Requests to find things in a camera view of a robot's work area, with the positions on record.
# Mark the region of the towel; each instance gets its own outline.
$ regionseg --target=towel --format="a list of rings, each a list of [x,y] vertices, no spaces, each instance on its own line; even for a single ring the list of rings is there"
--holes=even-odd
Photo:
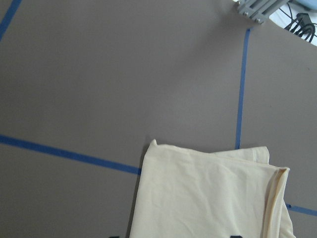
[[[283,200],[289,168],[266,147],[204,153],[153,140],[130,238],[295,238]]]

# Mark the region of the blue line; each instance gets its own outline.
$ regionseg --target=blue line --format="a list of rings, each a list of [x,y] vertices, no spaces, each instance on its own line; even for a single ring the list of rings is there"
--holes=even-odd
[[[235,149],[240,149],[244,85],[245,85],[245,79],[246,79],[246,67],[247,67],[248,44],[249,44],[250,32],[251,32],[251,28],[247,29],[245,37],[244,37]]]
[[[315,210],[311,210],[311,209],[308,209],[305,207],[292,206],[291,204],[288,204],[288,203],[286,203],[286,207],[289,211],[300,212],[300,213],[304,213],[306,215],[311,215],[311,216],[317,217],[317,211],[315,211]]]
[[[59,156],[59,157],[63,157],[63,158],[71,159],[71,160],[76,160],[76,161],[80,161],[80,162],[84,162],[88,164],[98,165],[98,166],[106,167],[109,169],[120,170],[120,171],[131,173],[131,174],[136,174],[136,175],[141,174],[141,169],[134,166],[116,163],[116,162],[112,162],[108,160],[103,160],[96,157],[82,155],[82,154],[78,154],[78,153],[70,152],[66,150],[61,150],[61,149],[53,148],[46,145],[28,142],[25,140],[14,139],[12,137],[4,136],[4,135],[0,135],[0,143],[23,148],[23,149],[42,152],[49,155],[55,155],[55,156]]]
[[[10,7],[6,11],[4,18],[2,19],[2,22],[0,23],[0,41],[5,31],[9,27],[9,24],[11,20],[13,19],[15,12],[18,10],[21,2],[22,0],[12,0]]]

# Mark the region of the gray metal device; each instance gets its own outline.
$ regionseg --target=gray metal device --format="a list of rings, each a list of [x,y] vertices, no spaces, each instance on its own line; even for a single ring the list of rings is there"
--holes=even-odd
[[[268,17],[289,0],[243,0],[238,1],[239,14],[246,16],[256,23],[262,24]]]

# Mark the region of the gray surface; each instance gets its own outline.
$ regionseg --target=gray surface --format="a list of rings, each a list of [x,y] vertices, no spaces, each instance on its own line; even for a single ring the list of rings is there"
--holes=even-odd
[[[0,42],[0,133],[133,166],[153,138],[233,149],[251,25],[229,0],[22,1]],[[267,145],[291,168],[286,202],[311,209],[316,78],[315,47],[255,27],[242,146]],[[0,157],[0,235],[125,236],[136,176],[8,146]],[[316,236],[316,217],[290,215],[298,237]]]

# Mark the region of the cloth fold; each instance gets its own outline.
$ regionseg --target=cloth fold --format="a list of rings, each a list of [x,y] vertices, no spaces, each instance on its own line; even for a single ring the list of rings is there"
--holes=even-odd
[[[295,238],[283,200],[289,168],[266,147],[204,153],[153,140],[130,238]]]

